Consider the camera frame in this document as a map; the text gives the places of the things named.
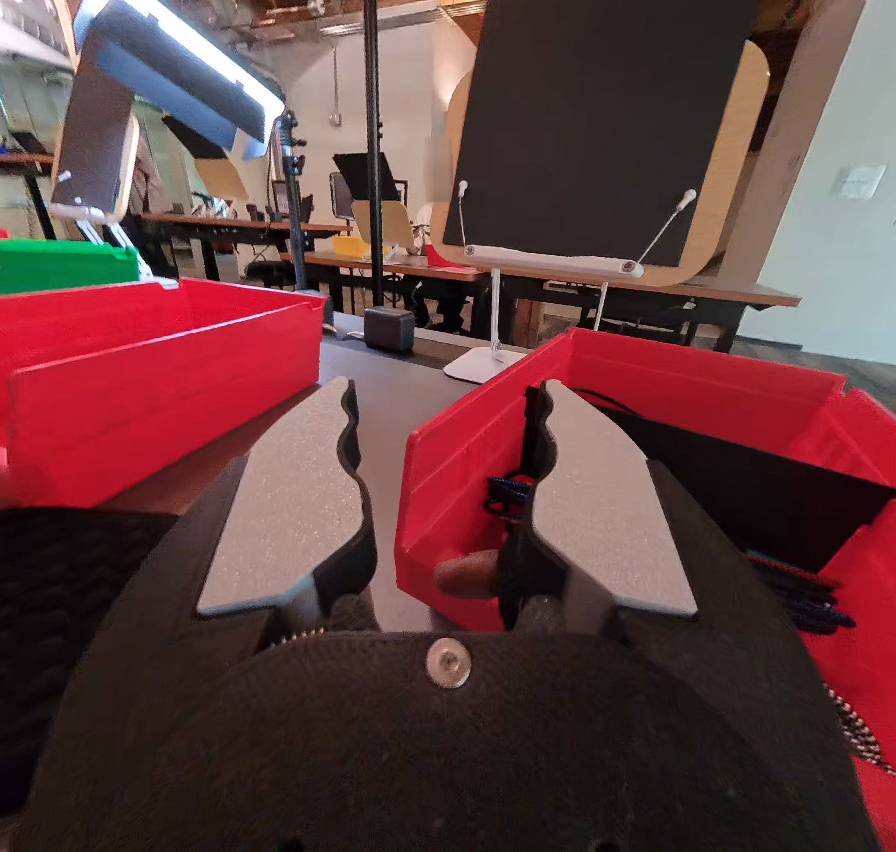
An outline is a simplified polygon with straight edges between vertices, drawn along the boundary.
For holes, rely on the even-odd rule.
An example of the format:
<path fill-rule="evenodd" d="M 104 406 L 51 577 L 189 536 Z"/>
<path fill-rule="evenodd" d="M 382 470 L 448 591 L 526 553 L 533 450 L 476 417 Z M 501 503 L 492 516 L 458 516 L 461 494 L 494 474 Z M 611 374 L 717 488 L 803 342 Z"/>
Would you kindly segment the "wooden desk black legs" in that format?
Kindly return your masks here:
<path fill-rule="evenodd" d="M 291 253 L 289 221 L 201 218 L 174 213 L 145 213 L 140 218 L 149 237 L 162 241 L 197 241 L 201 251 L 199 269 L 202 276 L 211 281 L 220 281 L 217 244 L 227 243 L 232 247 L 244 244 L 261 250 L 274 248 L 280 253 Z"/>
<path fill-rule="evenodd" d="M 308 280 L 330 286 L 330 295 L 339 310 L 343 291 L 364 288 L 373 292 L 369 263 L 333 253 L 306 256 Z M 391 294 L 411 295 L 415 286 L 409 277 L 429 283 L 452 283 L 470 288 L 473 300 L 470 333 L 487 340 L 489 334 L 490 283 L 488 269 L 431 266 L 420 256 L 396 255 L 385 265 L 384 288 Z M 636 283 L 618 276 L 608 279 L 583 275 L 554 277 L 537 272 L 528 275 L 522 268 L 501 268 L 499 294 L 499 337 L 501 342 L 523 348 L 537 345 L 541 314 L 547 304 L 575 308 L 581 327 L 593 327 L 595 320 L 609 319 L 633 326 L 638 332 L 660 333 L 685 345 L 693 342 L 700 327 L 719 331 L 713 350 L 728 353 L 733 345 L 745 310 L 773 307 L 795 308 L 800 297 L 767 286 L 735 287 L 715 276 L 697 276 L 686 283 L 657 286 Z"/>

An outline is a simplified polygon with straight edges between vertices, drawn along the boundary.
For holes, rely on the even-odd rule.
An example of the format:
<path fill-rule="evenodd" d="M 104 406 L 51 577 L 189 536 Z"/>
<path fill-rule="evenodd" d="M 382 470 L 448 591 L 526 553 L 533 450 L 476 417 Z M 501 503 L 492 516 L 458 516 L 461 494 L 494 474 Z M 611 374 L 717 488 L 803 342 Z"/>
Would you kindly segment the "black sheet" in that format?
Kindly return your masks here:
<path fill-rule="evenodd" d="M 700 191 L 760 0 L 488 0 L 444 241 L 638 260 Z"/>

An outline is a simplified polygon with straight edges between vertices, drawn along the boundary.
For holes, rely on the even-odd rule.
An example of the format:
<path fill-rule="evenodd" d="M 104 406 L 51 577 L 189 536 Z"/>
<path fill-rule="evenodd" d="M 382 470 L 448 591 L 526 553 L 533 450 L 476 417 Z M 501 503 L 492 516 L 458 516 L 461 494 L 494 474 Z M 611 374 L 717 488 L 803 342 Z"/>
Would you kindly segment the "black quilted pad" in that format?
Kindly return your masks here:
<path fill-rule="evenodd" d="M 1 512 L 1 812 L 21 809 L 73 668 L 167 513 Z"/>

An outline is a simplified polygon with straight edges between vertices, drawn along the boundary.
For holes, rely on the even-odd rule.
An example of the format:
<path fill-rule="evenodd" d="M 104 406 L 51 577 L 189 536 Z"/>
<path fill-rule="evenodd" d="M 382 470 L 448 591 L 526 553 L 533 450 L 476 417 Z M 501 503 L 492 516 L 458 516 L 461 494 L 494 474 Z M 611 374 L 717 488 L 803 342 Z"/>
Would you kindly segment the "white wall sign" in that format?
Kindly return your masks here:
<path fill-rule="evenodd" d="M 886 164 L 859 164 L 843 168 L 836 182 L 837 197 L 850 200 L 872 199 L 886 170 Z"/>

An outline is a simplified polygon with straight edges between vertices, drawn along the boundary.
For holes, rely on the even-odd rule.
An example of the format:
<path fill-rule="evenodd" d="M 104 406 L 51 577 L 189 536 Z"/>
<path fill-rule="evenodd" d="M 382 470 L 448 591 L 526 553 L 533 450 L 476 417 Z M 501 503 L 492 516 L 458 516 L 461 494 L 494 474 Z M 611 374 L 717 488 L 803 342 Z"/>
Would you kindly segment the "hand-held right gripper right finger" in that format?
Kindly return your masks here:
<path fill-rule="evenodd" d="M 559 569 L 559 600 L 575 634 L 599 634 L 619 607 L 694 618 L 645 454 L 560 380 L 541 384 L 539 403 L 538 465 L 521 524 L 526 575 L 544 564 Z"/>

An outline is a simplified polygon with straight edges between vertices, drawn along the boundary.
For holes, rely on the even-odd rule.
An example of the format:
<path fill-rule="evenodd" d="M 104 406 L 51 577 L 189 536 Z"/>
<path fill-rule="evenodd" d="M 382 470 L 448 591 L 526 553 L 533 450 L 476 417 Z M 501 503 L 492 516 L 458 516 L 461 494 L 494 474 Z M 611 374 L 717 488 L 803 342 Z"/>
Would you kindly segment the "white book stand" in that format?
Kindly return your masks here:
<path fill-rule="evenodd" d="M 499 310 L 501 293 L 501 271 L 512 268 L 519 273 L 532 273 L 541 270 L 549 277 L 558 277 L 569 272 L 579 272 L 588 278 L 597 277 L 602 280 L 600 286 L 599 306 L 595 327 L 599 327 L 604 300 L 611 279 L 641 279 L 644 276 L 644 260 L 652 248 L 661 239 L 679 214 L 683 213 L 697 200 L 697 191 L 690 188 L 678 201 L 678 204 L 666 219 L 662 228 L 648 244 L 637 260 L 608 258 L 599 256 L 566 257 L 543 253 L 529 253 L 513 249 L 482 244 L 464 244 L 463 254 L 471 264 L 486 267 L 490 273 L 490 322 L 489 344 L 487 351 L 483 347 L 471 349 L 443 368 L 446 376 L 454 380 L 462 380 L 470 384 L 480 385 L 498 376 L 522 358 L 522 353 L 504 352 L 499 338 Z"/>
<path fill-rule="evenodd" d="M 120 220 L 115 220 L 115 218 L 123 218 L 126 215 L 133 181 L 133 163 L 125 164 L 120 173 L 114 209 L 109 213 L 85 204 L 81 197 L 74 197 L 73 202 L 70 204 L 56 201 L 58 187 L 68 183 L 72 178 L 73 174 L 68 169 L 53 174 L 51 201 L 47 206 L 51 217 L 75 223 L 85 238 L 97 245 L 104 240 L 100 229 L 107 229 L 119 248 L 133 248 L 137 252 L 136 261 L 139 281 L 154 281 L 155 275 L 153 275 L 150 265 L 142 257 L 139 249 L 137 249 L 130 236 L 121 226 Z"/>

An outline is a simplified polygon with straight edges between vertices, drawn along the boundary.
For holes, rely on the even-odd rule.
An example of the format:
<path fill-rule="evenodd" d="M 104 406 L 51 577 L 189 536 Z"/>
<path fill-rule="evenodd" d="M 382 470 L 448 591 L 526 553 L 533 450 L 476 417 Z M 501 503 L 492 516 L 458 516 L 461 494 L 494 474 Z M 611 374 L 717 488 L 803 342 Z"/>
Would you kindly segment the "black vertical pole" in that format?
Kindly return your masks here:
<path fill-rule="evenodd" d="M 378 9 L 377 0 L 363 0 L 364 76 L 366 137 L 369 183 L 372 187 L 371 263 L 374 307 L 385 302 L 384 254 L 382 242 L 381 199 L 379 189 L 379 154 L 381 153 L 381 123 L 379 107 Z"/>

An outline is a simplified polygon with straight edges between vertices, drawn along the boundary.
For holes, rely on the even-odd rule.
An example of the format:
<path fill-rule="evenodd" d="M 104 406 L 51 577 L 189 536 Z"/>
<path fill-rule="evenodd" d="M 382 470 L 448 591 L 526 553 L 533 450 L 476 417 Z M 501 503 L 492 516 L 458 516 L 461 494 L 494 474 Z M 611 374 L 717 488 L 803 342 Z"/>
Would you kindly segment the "green plastic bin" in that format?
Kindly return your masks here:
<path fill-rule="evenodd" d="M 140 281 L 133 247 L 107 242 L 1 240 L 1 295 L 121 285 Z"/>

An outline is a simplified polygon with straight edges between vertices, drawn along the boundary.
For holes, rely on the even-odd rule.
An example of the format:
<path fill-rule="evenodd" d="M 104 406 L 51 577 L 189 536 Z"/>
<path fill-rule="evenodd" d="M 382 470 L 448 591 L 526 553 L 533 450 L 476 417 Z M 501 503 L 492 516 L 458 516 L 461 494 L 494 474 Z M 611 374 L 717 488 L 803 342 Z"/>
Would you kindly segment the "red plastic bin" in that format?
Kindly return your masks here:
<path fill-rule="evenodd" d="M 2 297 L 2 506 L 97 505 L 319 376 L 324 298 L 183 278 Z"/>
<path fill-rule="evenodd" d="M 487 476 L 521 453 L 524 393 L 543 380 L 599 384 L 644 416 L 894 491 L 894 415 L 845 378 L 589 331 L 570 331 L 409 435 L 396 529 L 397 584 L 482 641 L 495 602 L 450 601 L 445 559 L 499 538 L 483 507 Z M 859 626 L 802 640 L 745 555 L 723 534 L 771 531 L 758 492 L 733 466 L 662 477 L 673 535 L 700 606 L 693 621 L 622 611 L 581 663 L 545 654 L 545 677 L 501 677 L 497 726 L 508 746 L 467 773 L 482 827 L 458 850 L 894 850 L 894 779 L 847 753 L 823 676 L 865 705 L 894 752 L 894 502 L 834 539 L 818 522 L 791 561 L 844 581 Z"/>

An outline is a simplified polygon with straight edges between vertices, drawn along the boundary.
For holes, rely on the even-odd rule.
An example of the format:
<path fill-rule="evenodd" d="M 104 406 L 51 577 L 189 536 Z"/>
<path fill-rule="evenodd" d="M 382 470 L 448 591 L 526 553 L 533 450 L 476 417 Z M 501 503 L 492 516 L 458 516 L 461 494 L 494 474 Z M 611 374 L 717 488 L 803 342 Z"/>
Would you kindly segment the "grey charger cube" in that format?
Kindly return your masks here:
<path fill-rule="evenodd" d="M 363 340 L 366 346 L 391 353 L 411 353 L 415 343 L 415 315 L 387 307 L 364 309 Z"/>

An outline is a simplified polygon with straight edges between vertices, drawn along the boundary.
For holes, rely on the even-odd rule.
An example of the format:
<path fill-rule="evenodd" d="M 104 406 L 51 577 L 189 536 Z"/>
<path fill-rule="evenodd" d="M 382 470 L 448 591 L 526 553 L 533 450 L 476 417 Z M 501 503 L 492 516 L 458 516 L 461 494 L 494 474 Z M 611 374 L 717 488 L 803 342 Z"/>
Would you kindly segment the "black light stand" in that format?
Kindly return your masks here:
<path fill-rule="evenodd" d="M 303 148 L 307 141 L 294 136 L 297 119 L 293 111 L 286 108 L 276 122 L 276 141 L 280 150 L 281 169 L 286 184 L 289 223 L 289 248 L 293 258 L 296 290 L 307 291 L 308 275 L 305 257 L 305 236 L 300 213 L 300 193 L 298 179 L 304 162 L 303 155 L 295 155 L 296 147 Z"/>

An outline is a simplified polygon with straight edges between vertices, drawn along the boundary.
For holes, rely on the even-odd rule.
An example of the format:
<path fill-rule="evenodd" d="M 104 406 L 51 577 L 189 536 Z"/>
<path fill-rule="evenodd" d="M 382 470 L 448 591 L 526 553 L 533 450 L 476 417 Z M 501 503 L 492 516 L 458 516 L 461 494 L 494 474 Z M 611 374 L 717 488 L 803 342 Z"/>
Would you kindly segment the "led light panel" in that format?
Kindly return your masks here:
<path fill-rule="evenodd" d="M 261 158 L 285 112 L 279 84 L 181 17 L 166 0 L 81 0 L 73 35 L 82 62 L 242 159 Z"/>

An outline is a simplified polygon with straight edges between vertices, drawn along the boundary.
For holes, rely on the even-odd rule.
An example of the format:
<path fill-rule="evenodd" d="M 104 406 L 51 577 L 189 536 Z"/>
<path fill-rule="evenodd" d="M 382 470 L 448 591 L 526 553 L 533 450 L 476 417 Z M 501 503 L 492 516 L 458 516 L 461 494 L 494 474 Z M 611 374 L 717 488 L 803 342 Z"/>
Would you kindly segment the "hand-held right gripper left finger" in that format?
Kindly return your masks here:
<path fill-rule="evenodd" d="M 378 554 L 358 424 L 355 383 L 337 376 L 254 443 L 216 531 L 199 617 L 264 610 L 288 639 L 364 594 Z"/>

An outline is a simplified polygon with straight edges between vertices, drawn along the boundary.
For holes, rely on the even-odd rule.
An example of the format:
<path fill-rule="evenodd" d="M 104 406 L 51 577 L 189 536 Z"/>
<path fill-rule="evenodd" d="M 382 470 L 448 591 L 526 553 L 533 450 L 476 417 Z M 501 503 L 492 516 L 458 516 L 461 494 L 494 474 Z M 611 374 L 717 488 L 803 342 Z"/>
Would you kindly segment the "person's right hand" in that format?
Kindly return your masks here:
<path fill-rule="evenodd" d="M 488 600 L 497 596 L 498 550 L 446 560 L 435 567 L 434 585 L 453 599 Z"/>

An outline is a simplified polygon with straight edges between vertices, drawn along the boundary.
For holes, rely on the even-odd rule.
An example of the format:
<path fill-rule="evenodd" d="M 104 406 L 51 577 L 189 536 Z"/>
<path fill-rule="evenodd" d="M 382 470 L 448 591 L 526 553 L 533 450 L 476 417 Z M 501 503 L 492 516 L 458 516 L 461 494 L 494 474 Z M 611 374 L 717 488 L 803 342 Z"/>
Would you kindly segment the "black-faced wooden board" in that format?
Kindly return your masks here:
<path fill-rule="evenodd" d="M 350 191 L 351 211 L 357 230 L 364 242 L 369 243 L 371 241 L 371 202 L 373 199 L 368 153 L 338 153 L 333 155 L 332 160 Z M 379 154 L 378 177 L 383 244 L 398 246 L 409 254 L 417 254 L 419 247 L 409 211 L 396 186 L 385 153 Z"/>
<path fill-rule="evenodd" d="M 161 120 L 194 159 L 196 173 L 210 197 L 227 201 L 249 200 L 240 173 L 225 149 L 170 114 L 164 114 Z"/>
<path fill-rule="evenodd" d="M 114 209 L 124 165 L 133 163 L 135 167 L 140 128 L 132 113 L 133 92 L 100 67 L 105 45 L 101 33 L 87 33 L 52 177 L 65 169 L 73 174 L 71 181 L 58 187 L 56 201 L 70 204 L 74 197 L 81 197 L 85 204 L 109 213 Z"/>

